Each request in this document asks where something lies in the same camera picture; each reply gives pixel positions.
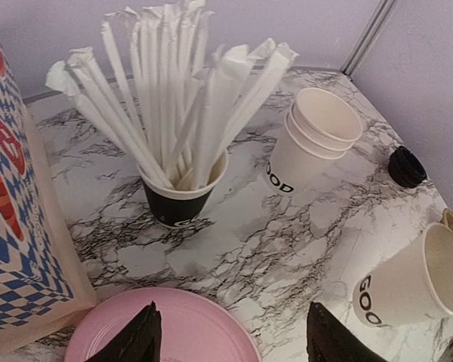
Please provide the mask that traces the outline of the stack of white paper cups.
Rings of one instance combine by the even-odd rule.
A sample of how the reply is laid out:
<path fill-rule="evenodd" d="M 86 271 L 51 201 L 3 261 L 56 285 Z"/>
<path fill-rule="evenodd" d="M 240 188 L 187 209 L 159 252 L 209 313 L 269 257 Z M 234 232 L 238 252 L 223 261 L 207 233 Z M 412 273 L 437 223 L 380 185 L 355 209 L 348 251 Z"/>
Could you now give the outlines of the stack of white paper cups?
<path fill-rule="evenodd" d="M 339 96 L 317 87 L 300 90 L 267 162 L 267 184 L 294 195 L 344 157 L 362 133 L 358 113 Z"/>

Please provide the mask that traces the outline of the stack of black lids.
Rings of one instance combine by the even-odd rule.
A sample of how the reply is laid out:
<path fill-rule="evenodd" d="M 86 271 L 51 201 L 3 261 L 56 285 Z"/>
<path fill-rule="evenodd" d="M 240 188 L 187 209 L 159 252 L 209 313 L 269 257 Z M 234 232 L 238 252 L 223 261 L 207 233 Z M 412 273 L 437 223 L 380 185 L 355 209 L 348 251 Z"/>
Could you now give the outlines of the stack of black lids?
<path fill-rule="evenodd" d="M 391 179 L 404 188 L 413 189 L 427 179 L 421 162 L 404 146 L 397 147 L 390 155 L 387 169 Z"/>

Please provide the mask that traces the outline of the blue checkered paper bag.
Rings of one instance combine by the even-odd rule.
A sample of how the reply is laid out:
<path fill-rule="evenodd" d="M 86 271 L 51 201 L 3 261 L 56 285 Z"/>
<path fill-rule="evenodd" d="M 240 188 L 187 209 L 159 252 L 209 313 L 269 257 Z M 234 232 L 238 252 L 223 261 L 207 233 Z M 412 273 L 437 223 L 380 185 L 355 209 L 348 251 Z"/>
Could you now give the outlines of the blue checkered paper bag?
<path fill-rule="evenodd" d="M 79 321 L 96 303 L 0 44 L 0 354 Z"/>

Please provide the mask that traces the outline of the white paper coffee cup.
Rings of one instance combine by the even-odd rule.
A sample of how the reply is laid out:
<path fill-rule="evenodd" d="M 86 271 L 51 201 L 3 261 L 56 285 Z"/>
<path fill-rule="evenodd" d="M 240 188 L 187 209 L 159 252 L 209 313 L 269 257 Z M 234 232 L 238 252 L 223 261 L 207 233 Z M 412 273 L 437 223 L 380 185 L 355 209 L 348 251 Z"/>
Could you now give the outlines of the white paper coffee cup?
<path fill-rule="evenodd" d="M 353 291 L 368 327 L 397 327 L 453 317 L 453 231 L 439 223 L 370 271 Z"/>

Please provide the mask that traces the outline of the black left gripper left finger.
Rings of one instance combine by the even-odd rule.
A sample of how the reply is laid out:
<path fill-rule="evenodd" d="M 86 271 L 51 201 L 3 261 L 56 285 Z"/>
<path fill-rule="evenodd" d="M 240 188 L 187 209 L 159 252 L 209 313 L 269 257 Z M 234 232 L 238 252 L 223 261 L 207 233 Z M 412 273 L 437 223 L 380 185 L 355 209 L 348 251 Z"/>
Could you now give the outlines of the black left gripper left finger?
<path fill-rule="evenodd" d="M 151 302 L 87 362 L 159 362 L 162 316 Z"/>

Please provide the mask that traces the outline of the black cup holding straws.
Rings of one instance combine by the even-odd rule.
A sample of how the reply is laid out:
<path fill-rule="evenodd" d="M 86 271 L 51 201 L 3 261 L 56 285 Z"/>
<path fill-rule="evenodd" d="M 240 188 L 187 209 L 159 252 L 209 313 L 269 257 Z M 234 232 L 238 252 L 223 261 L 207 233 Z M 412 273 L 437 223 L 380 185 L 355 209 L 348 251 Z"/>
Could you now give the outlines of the black cup holding straws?
<path fill-rule="evenodd" d="M 194 191 L 165 189 L 157 186 L 138 168 L 152 215 L 165 227 L 181 229 L 201 213 L 214 187 L 222 180 L 229 163 L 225 151 L 212 167 L 207 186 Z"/>

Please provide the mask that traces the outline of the pink round plate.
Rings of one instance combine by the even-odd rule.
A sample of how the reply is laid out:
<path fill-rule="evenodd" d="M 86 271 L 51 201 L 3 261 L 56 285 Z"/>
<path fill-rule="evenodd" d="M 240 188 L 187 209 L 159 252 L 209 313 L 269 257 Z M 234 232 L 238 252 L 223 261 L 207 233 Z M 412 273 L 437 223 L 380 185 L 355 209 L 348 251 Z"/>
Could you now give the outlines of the pink round plate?
<path fill-rule="evenodd" d="M 150 303 L 162 317 L 161 361 L 260 361 L 245 328 L 223 307 L 169 287 L 125 291 L 101 302 L 76 327 L 65 361 L 85 361 Z"/>

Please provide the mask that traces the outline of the right aluminium frame post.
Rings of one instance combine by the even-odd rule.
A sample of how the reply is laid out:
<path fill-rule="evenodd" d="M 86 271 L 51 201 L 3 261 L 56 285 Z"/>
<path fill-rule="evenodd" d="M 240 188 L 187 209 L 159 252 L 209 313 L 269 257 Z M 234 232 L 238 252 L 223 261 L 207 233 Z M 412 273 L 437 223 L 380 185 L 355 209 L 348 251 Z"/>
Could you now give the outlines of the right aluminium frame post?
<path fill-rule="evenodd" d="M 341 72 L 344 75 L 349 78 L 352 77 L 352 74 L 362 62 L 363 57 L 367 54 L 368 49 L 371 47 L 375 38 L 380 32 L 381 27 L 383 26 L 385 20 L 388 18 L 395 3 L 396 0 L 381 0 L 378 2 L 374 13 L 372 14 L 364 30 L 362 31 L 353 50 L 341 67 Z"/>

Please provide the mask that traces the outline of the bundle of wrapped white straws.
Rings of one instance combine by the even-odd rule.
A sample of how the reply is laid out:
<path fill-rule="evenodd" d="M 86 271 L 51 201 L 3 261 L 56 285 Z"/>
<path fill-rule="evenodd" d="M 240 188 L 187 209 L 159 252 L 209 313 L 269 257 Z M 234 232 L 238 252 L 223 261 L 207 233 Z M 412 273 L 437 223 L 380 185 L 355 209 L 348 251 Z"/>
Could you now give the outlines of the bundle of wrapped white straws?
<path fill-rule="evenodd" d="M 210 17 L 203 1 L 105 14 L 101 35 L 116 86 L 90 47 L 55 63 L 46 85 L 68 97 L 157 185 L 205 187 L 220 155 L 297 57 L 271 38 L 255 48 L 208 54 Z"/>

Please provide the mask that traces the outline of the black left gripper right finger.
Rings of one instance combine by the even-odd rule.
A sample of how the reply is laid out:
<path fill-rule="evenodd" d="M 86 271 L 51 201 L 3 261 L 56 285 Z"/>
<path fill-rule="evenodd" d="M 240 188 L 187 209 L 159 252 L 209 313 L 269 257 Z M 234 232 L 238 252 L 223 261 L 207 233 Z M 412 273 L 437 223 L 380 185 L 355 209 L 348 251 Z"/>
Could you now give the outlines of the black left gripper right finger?
<path fill-rule="evenodd" d="M 309 362 L 387 362 L 357 339 L 320 302 L 311 302 L 307 315 L 307 355 Z"/>

